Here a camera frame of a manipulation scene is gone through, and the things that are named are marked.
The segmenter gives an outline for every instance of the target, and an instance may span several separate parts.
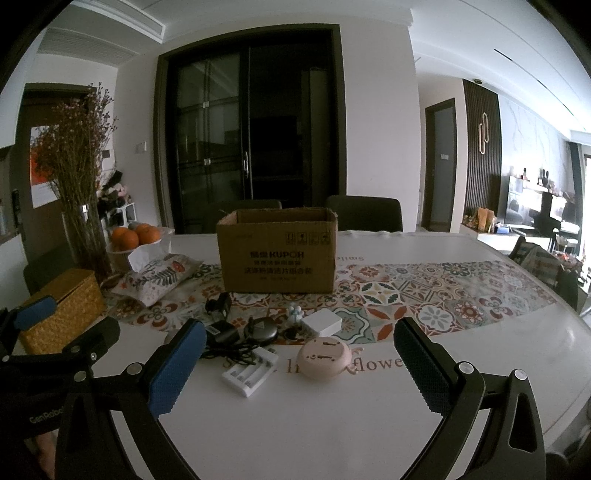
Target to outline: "cardboard box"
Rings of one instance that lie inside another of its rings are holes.
[[[217,223],[224,286],[240,293],[330,293],[336,215],[326,208],[236,210]]]

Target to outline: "dining table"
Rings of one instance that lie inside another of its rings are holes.
[[[214,234],[174,235],[171,251],[203,261],[149,309],[113,296],[119,341],[93,366],[96,377],[145,362],[187,318],[223,291]],[[277,370],[250,397],[222,379],[223,358],[200,359],[160,422],[202,480],[377,480],[403,476],[441,421],[396,352],[396,321],[412,318],[456,362],[508,375],[522,369],[549,449],[591,397],[591,330],[555,292],[508,257],[455,233],[346,231],[337,235],[335,289],[326,294],[232,293],[227,321],[270,316],[280,329],[291,303],[304,314],[328,308],[342,318],[336,337],[356,372],[330,381],[299,373],[301,342],[280,339]],[[484,428],[480,411],[448,478],[466,469]],[[113,412],[136,473],[153,478],[120,413]]]

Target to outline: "white wall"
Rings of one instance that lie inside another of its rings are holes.
[[[11,310],[29,298],[22,274],[26,266],[27,257],[20,235],[0,245],[0,309]]]
[[[427,134],[425,129],[425,108],[453,98],[456,102],[456,134],[457,134],[457,165],[456,190],[453,201],[451,231],[458,233],[464,213],[466,199],[466,176],[468,170],[468,124],[466,117],[466,98],[461,78],[447,77],[432,73],[424,73],[418,82],[418,97],[421,115],[421,181],[418,223],[423,215],[423,199],[425,187],[425,165],[427,159]]]
[[[18,111],[21,107],[22,92],[25,78],[31,70],[37,49],[45,30],[43,30],[29,46],[17,68],[14,69],[8,82],[0,92],[0,148],[13,145],[17,134]]]
[[[116,81],[116,67],[95,61],[50,54],[35,56],[33,66],[26,79],[27,83],[67,83],[82,86],[92,83],[95,87],[98,87],[100,82],[114,99]],[[108,107],[111,117],[113,117],[113,106],[114,102]],[[106,171],[112,169],[115,164],[113,139],[110,139],[107,148],[111,150],[111,157],[103,162],[103,169]]]
[[[115,115],[118,167],[143,222],[159,223],[152,152],[158,55],[215,35],[266,25],[339,24],[345,70],[349,194],[400,200],[405,230],[414,230],[420,181],[418,91],[406,25],[332,14],[250,18],[184,35],[119,68]],[[148,152],[135,146],[147,141]]]
[[[573,166],[566,139],[535,113],[499,95],[501,111],[501,174],[521,175],[534,183],[543,168],[560,189],[574,192]]]

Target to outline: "orange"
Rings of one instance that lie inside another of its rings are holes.
[[[116,244],[119,242],[119,239],[121,238],[121,236],[125,233],[125,232],[129,232],[128,228],[125,228],[124,226],[119,226],[117,228],[115,228],[112,232],[111,232],[111,241]]]
[[[135,227],[135,233],[139,235],[141,232],[145,232],[148,228],[151,228],[149,223],[140,223]]]
[[[153,244],[160,240],[160,231],[155,227],[151,226],[147,230],[143,230],[139,233],[139,244]]]
[[[123,235],[121,235],[118,243],[119,248],[123,251],[133,250],[139,245],[138,234],[133,230],[127,230]]]

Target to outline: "sliding glass door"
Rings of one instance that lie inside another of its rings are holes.
[[[241,89],[248,54],[224,54],[178,69],[176,175],[183,233],[202,231],[210,204],[252,196],[248,121],[242,119],[248,90]]]

